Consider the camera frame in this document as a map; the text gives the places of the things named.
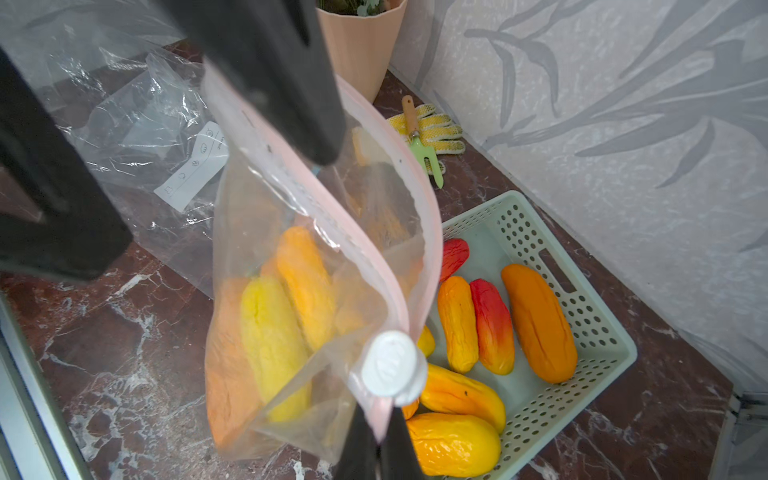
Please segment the potted white flower plant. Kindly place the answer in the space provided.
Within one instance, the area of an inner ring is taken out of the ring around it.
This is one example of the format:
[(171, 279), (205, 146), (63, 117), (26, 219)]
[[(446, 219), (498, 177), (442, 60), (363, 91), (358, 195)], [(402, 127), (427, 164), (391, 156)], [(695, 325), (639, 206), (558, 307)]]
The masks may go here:
[(335, 74), (370, 102), (385, 78), (406, 7), (405, 1), (316, 3)]

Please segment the green garden fork tool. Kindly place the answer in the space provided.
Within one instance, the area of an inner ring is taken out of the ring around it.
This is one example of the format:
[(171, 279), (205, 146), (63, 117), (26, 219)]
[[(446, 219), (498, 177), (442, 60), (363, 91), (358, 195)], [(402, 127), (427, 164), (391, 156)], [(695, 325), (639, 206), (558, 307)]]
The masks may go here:
[(421, 140), (416, 107), (413, 98), (410, 95), (406, 95), (402, 98), (402, 108), (410, 150), (421, 165), (427, 177), (434, 181), (434, 184), (438, 189), (442, 189), (444, 186), (444, 179), (440, 169), (440, 163), (434, 148), (426, 146)]

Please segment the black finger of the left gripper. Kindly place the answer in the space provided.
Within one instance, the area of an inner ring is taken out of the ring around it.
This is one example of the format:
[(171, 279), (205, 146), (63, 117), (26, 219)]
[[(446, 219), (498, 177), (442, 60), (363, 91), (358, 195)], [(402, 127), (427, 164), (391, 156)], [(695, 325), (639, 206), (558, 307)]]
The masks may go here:
[(292, 146), (319, 166), (338, 159), (345, 115), (314, 2), (158, 5)]

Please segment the yellow mango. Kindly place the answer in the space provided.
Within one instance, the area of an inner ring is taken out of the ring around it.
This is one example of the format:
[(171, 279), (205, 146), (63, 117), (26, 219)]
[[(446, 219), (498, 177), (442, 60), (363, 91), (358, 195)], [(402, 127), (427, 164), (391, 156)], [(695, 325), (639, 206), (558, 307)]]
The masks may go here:
[(490, 472), (499, 461), (499, 434), (478, 417), (424, 413), (406, 425), (426, 476), (475, 477)]
[(267, 404), (296, 376), (309, 351), (282, 283), (253, 278), (240, 302), (241, 341), (262, 401)]

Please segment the red mango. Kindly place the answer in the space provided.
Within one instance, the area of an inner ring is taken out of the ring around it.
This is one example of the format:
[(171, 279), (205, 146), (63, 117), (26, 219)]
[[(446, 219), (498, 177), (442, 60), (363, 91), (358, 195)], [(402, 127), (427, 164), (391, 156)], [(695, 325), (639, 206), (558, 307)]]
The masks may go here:
[(515, 336), (510, 312), (492, 283), (476, 279), (470, 283), (470, 289), (480, 362), (496, 375), (508, 375), (515, 363)]

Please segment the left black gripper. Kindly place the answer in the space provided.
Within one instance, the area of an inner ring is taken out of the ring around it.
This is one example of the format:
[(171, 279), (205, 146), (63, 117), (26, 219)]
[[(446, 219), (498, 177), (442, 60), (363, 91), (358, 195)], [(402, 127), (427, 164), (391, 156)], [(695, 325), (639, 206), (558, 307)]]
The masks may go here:
[(131, 244), (129, 227), (6, 55), (1, 164), (42, 213), (41, 222), (2, 214), (2, 271), (88, 282)]

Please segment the clear zip-top bag blue zipper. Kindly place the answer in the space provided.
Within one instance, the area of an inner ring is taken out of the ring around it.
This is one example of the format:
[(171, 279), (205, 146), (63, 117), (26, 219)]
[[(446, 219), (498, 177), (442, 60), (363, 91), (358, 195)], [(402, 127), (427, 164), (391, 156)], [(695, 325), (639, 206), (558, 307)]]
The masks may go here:
[(211, 294), (227, 149), (172, 21), (152, 1), (5, 1), (1, 46), (136, 243)]

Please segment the large orange mango basket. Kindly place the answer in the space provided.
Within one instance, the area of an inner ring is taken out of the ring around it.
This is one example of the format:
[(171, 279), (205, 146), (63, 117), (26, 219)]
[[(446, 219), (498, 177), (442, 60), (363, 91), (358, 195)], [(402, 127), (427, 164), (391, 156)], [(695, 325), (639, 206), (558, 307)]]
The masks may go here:
[(572, 378), (578, 363), (573, 333), (547, 282), (520, 264), (504, 267), (501, 279), (519, 343), (533, 372), (551, 384)]

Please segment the yellow garden gloves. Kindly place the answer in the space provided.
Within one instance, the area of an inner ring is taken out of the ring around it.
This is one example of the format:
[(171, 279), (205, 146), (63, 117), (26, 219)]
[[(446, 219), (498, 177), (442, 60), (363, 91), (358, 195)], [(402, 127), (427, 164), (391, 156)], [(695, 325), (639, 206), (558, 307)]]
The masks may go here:
[(466, 151), (463, 129), (449, 115), (439, 113), (431, 103), (415, 108), (422, 143), (437, 155), (461, 155)]

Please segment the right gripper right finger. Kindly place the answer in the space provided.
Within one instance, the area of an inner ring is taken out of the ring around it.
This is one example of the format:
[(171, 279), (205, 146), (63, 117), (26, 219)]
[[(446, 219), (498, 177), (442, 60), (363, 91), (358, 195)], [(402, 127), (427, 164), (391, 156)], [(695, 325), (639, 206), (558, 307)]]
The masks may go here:
[(393, 409), (386, 436), (380, 443), (380, 478), (382, 480), (424, 479), (400, 408)]

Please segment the clear zip-top bag pink zipper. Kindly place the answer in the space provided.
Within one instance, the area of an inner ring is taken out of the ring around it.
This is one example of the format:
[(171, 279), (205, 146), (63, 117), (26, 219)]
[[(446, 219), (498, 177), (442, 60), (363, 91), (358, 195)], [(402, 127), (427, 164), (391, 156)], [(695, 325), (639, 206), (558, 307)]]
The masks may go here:
[(206, 407), (219, 454), (290, 444), (335, 462), (360, 416), (382, 441), (426, 383), (416, 343), (442, 255), (435, 194), (346, 82), (341, 151), (312, 165), (215, 67), (203, 94), (229, 158), (214, 210)]

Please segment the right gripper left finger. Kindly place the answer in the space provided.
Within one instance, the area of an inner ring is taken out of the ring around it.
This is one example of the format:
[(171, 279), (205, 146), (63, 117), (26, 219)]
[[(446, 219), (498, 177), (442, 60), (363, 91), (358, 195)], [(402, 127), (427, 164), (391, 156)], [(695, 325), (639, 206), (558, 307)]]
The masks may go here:
[(350, 423), (334, 480), (376, 480), (378, 444), (365, 413), (357, 405)]

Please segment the orange mango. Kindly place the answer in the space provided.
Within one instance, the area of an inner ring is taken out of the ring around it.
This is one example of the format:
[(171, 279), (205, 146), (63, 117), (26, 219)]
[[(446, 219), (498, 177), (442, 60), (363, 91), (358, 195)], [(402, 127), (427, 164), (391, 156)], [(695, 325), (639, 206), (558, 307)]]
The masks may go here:
[(334, 337), (335, 292), (320, 250), (306, 228), (287, 229), (280, 236), (276, 253), (262, 265), (260, 274), (283, 281), (313, 352)]

